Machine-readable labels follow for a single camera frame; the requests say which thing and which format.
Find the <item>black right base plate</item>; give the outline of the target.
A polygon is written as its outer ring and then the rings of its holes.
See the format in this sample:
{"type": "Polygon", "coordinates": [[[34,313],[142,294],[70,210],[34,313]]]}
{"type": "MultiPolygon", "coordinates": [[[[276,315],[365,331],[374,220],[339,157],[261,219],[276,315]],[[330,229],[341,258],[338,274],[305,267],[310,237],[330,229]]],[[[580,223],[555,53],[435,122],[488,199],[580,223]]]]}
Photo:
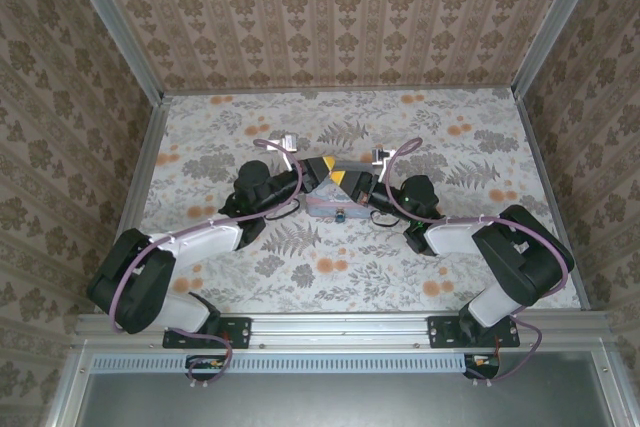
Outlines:
{"type": "Polygon", "coordinates": [[[491,327],[484,327],[473,318],[462,319],[452,315],[430,316],[427,324],[432,348],[520,346],[516,324],[507,317],[491,327]]]}

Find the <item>aluminium lower frame bar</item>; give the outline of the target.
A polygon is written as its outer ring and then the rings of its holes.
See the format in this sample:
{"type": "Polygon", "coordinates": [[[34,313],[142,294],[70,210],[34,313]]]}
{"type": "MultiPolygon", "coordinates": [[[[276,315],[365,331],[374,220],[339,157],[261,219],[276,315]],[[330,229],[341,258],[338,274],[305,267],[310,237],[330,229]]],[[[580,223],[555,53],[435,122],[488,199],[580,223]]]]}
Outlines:
{"type": "Polygon", "coordinates": [[[90,355],[74,346],[67,357],[45,427],[76,427],[90,376],[90,355]]]}
{"type": "Polygon", "coordinates": [[[601,346],[591,355],[612,425],[635,427],[635,397],[620,354],[601,346]]]}

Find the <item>aluminium corner post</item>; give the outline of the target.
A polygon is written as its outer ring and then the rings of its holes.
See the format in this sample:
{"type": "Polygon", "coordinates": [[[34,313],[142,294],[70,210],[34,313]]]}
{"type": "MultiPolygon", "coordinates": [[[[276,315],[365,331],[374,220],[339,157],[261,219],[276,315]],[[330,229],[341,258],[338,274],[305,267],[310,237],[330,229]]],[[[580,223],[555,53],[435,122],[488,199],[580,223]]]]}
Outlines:
{"type": "Polygon", "coordinates": [[[553,0],[524,59],[511,83],[514,98],[521,101],[531,87],[536,75],[552,47],[558,40],[579,0],[553,0]]]}
{"type": "Polygon", "coordinates": [[[127,23],[125,9],[116,0],[90,0],[114,40],[139,86],[153,105],[160,105],[164,93],[145,51],[127,23]]]}

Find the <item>black connector board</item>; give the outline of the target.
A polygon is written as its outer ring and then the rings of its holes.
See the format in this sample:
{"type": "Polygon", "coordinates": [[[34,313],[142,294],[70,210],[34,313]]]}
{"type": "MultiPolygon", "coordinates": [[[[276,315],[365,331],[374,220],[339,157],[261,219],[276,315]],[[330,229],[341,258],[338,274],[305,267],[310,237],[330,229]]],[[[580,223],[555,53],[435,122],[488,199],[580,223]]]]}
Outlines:
{"type": "Polygon", "coordinates": [[[186,376],[195,382],[210,382],[224,369],[226,355],[194,355],[185,360],[186,376]]]}
{"type": "Polygon", "coordinates": [[[464,355],[466,378],[475,380],[491,380],[497,376],[500,359],[497,354],[465,354],[464,355]]]}

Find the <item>black left connector board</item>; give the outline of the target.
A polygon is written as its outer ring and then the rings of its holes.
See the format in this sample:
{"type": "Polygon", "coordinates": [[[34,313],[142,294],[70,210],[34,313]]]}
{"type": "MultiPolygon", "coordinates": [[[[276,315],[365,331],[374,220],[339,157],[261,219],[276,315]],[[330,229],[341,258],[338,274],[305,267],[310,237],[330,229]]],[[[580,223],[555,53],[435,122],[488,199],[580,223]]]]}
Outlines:
{"type": "Polygon", "coordinates": [[[226,355],[194,355],[185,360],[186,376],[195,382],[210,382],[224,369],[226,355]]]}

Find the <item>blue cartoon tin box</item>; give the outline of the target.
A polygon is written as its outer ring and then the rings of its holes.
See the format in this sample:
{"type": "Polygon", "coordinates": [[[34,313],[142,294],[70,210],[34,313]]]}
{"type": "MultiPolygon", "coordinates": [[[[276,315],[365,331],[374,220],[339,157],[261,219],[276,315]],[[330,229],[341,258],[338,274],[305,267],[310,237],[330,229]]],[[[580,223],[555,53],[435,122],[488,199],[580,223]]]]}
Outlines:
{"type": "MultiPolygon", "coordinates": [[[[338,171],[365,171],[374,174],[376,171],[371,163],[359,161],[336,160],[335,166],[338,171]]],[[[346,212],[346,220],[368,219],[370,210],[351,201],[347,194],[336,185],[330,176],[313,192],[305,196],[306,211],[311,217],[333,219],[338,208],[343,208],[346,212]]]]}

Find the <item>black right connector board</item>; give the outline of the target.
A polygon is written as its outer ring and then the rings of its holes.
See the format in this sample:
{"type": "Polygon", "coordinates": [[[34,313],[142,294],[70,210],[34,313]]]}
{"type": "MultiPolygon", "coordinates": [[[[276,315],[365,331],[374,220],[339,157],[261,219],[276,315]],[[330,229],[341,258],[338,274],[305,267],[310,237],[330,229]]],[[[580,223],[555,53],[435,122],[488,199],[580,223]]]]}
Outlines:
{"type": "Polygon", "coordinates": [[[491,380],[497,376],[500,359],[497,354],[465,354],[464,355],[466,378],[475,380],[491,380]]]}

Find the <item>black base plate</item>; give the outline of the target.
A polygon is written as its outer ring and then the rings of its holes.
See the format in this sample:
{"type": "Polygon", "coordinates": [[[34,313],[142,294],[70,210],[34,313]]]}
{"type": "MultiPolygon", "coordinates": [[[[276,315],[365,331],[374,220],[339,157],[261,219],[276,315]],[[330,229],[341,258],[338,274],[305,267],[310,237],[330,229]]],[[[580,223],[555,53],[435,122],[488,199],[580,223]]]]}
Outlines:
{"type": "Polygon", "coordinates": [[[484,327],[473,318],[462,319],[452,315],[430,316],[427,324],[432,348],[520,346],[516,324],[507,317],[491,327],[484,327]]]}
{"type": "Polygon", "coordinates": [[[232,348],[247,349],[252,334],[252,320],[249,317],[216,317],[207,320],[195,333],[179,333],[176,329],[168,329],[163,336],[162,346],[165,349],[213,349],[225,346],[212,336],[228,342],[232,348]]]}

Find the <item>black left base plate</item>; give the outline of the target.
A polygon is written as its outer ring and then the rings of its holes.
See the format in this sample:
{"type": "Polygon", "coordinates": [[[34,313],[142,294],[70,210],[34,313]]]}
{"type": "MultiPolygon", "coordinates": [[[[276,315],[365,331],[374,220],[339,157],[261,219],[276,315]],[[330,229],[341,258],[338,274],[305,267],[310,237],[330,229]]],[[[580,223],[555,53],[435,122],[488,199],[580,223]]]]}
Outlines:
{"type": "Polygon", "coordinates": [[[162,346],[165,349],[213,349],[225,346],[212,336],[228,342],[232,348],[247,349],[252,334],[252,320],[249,317],[216,317],[207,320],[195,333],[179,333],[176,329],[168,329],[163,336],[162,346]]]}

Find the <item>grey metal sheet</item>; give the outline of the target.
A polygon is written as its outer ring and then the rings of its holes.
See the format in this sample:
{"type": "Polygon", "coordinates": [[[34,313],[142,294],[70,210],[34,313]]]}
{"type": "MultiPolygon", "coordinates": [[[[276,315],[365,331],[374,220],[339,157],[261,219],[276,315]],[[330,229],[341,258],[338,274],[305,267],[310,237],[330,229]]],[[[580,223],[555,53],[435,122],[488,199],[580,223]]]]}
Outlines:
{"type": "Polygon", "coordinates": [[[613,427],[585,353],[536,354],[486,385],[460,374],[97,375],[78,427],[613,427]]]}

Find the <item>thin aluminium rear rail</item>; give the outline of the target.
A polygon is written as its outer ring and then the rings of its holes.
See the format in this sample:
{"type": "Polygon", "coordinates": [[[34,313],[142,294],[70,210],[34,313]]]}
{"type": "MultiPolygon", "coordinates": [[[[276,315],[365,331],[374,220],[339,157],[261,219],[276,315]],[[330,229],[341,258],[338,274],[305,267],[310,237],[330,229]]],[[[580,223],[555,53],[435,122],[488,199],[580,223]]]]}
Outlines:
{"type": "Polygon", "coordinates": [[[162,93],[162,99],[169,97],[201,96],[201,95],[258,95],[258,94],[284,94],[284,93],[325,93],[325,92],[421,92],[421,91],[480,91],[480,90],[502,90],[510,95],[514,94],[514,88],[508,85],[393,85],[393,86],[320,86],[320,87],[271,87],[271,88],[226,88],[209,90],[166,90],[162,93]]]}

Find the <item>long aluminium base rail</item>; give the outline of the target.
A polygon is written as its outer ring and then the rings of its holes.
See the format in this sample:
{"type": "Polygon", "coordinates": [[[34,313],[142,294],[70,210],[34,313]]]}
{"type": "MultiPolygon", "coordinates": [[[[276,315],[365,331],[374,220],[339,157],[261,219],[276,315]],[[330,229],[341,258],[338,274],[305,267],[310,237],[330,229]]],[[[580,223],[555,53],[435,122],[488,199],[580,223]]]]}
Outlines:
{"type": "MultiPolygon", "coordinates": [[[[439,349],[470,351],[478,348],[432,348],[427,318],[443,312],[349,314],[244,314],[252,320],[248,350],[273,352],[409,351],[439,349]]],[[[518,322],[520,346],[528,349],[542,334],[541,347],[549,351],[592,350],[613,345],[614,335],[602,312],[534,310],[518,322]]]]}

